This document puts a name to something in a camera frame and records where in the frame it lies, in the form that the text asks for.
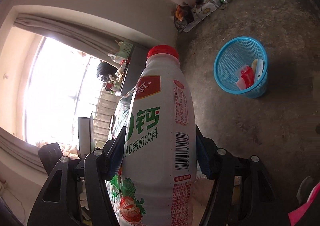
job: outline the red logo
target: red logo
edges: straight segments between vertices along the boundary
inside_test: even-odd
[[[188,180],[191,179],[191,174],[186,174],[186,175],[182,175],[182,176],[176,176],[174,178],[175,182],[180,182],[180,181],[184,181],[184,180]]]
[[[173,82],[174,82],[175,85],[177,85],[179,88],[184,89],[184,85],[183,85],[180,81],[174,80]]]
[[[138,80],[134,99],[145,98],[160,91],[160,76],[143,76]]]

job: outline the blue trash basket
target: blue trash basket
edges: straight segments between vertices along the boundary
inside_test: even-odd
[[[260,79],[251,87],[240,90],[236,82],[236,71],[243,65],[251,66],[255,59],[264,60],[263,72]],[[216,82],[226,92],[241,94],[248,98],[262,96],[267,90],[268,57],[264,47],[250,37],[237,37],[227,42],[219,51],[214,62],[213,73]]]

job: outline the bottle neck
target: bottle neck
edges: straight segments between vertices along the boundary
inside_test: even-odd
[[[147,59],[146,67],[152,65],[164,65],[165,67],[172,66],[180,68],[179,60],[176,57],[166,53],[155,54],[151,56],[149,59]]]

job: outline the strawberry illustration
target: strawberry illustration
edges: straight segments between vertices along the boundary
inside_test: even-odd
[[[128,222],[139,222],[143,214],[146,214],[146,210],[142,207],[144,199],[138,201],[135,198],[136,188],[130,178],[121,181],[120,189],[122,197],[119,209],[122,217]]]

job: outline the basket rim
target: basket rim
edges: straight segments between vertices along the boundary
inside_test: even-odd
[[[253,84],[251,87],[247,88],[247,89],[244,89],[244,90],[231,90],[231,89],[227,89],[224,85],[222,85],[222,83],[220,82],[219,80],[219,77],[218,77],[218,72],[217,72],[217,65],[218,65],[218,61],[221,57],[221,55],[223,54],[224,50],[226,47],[228,47],[230,44],[238,41],[238,40],[250,40],[250,41],[253,41],[255,42],[261,49],[262,49],[262,53],[263,53],[263,56],[264,56],[264,68],[263,68],[263,72],[262,72],[262,75],[259,79],[259,82]],[[218,52],[217,54],[217,57],[214,61],[214,65],[213,65],[213,74],[214,74],[214,78],[217,82],[217,84],[219,85],[220,88],[222,88],[224,91],[226,92],[229,92],[231,94],[244,94],[244,93],[247,93],[253,89],[255,89],[259,84],[260,82],[264,79],[266,73],[267,73],[267,69],[268,69],[268,56],[267,56],[267,53],[264,49],[264,47],[262,46],[262,44],[260,42],[258,42],[256,39],[254,38],[251,38],[251,37],[248,37],[248,36],[240,36],[240,37],[236,37],[230,41],[228,41]]]

